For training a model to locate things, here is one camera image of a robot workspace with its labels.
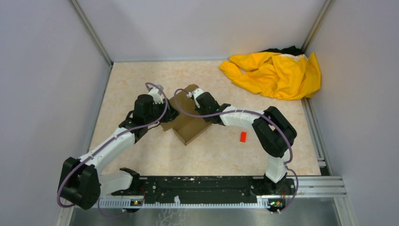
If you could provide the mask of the brown cardboard box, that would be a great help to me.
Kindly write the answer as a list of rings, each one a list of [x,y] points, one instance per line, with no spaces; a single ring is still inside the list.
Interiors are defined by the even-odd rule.
[[[179,91],[176,96],[169,99],[169,102],[176,110],[178,109],[176,103],[178,103],[187,113],[198,114],[195,110],[195,101],[188,98],[184,91]],[[164,131],[171,129],[184,145],[188,145],[211,125],[212,123],[205,122],[202,118],[194,118],[184,113],[180,113],[172,122],[161,123]]]

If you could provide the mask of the small red block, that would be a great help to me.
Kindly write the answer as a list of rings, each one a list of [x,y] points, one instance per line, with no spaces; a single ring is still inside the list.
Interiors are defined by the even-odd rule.
[[[241,132],[240,134],[240,142],[245,143],[247,140],[247,132]]]

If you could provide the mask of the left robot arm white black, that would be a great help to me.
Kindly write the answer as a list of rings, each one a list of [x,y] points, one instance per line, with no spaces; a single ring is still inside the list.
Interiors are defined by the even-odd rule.
[[[122,168],[109,175],[102,172],[155,124],[173,121],[179,115],[161,85],[148,82],[146,87],[148,93],[137,97],[134,109],[110,137],[81,157],[64,161],[56,198],[60,207],[88,210],[103,196],[119,191],[135,195],[140,191],[141,182],[135,171]]]

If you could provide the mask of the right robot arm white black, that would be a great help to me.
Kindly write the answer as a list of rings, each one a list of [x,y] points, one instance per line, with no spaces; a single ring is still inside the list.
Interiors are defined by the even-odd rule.
[[[200,88],[188,91],[187,97],[195,102],[195,111],[204,121],[255,132],[268,154],[265,189],[271,194],[282,190],[287,176],[287,164],[293,159],[292,146],[297,131],[278,108],[270,106],[263,111],[252,111],[231,104],[220,105],[209,92]]]

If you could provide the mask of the yellow cloth garment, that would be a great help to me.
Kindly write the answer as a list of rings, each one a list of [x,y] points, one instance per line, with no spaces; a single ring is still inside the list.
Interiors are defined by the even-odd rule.
[[[313,53],[233,55],[219,68],[232,84],[263,97],[300,100],[321,89],[321,71]]]

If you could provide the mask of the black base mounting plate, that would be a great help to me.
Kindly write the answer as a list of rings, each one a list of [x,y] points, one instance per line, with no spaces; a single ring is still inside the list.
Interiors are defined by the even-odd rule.
[[[146,176],[114,196],[144,196],[146,204],[255,204],[263,195],[293,195],[293,179],[275,185],[265,176]]]

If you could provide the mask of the black cloth behind yellow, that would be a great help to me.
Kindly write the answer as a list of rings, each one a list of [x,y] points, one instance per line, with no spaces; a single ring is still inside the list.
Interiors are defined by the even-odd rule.
[[[293,55],[293,56],[299,56],[299,55],[304,54],[304,52],[300,48],[297,48],[296,46],[291,46],[291,47],[282,48],[282,49],[269,48],[269,49],[263,50],[261,52],[281,53],[281,54],[289,54],[289,55]]]

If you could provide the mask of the aluminium frame rail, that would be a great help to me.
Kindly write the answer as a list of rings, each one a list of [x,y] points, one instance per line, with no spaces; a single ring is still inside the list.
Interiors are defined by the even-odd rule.
[[[78,207],[121,209],[265,209],[278,211],[297,198],[347,195],[340,177],[287,177],[272,185],[263,176],[146,176],[129,188],[115,182],[85,183],[72,195]]]

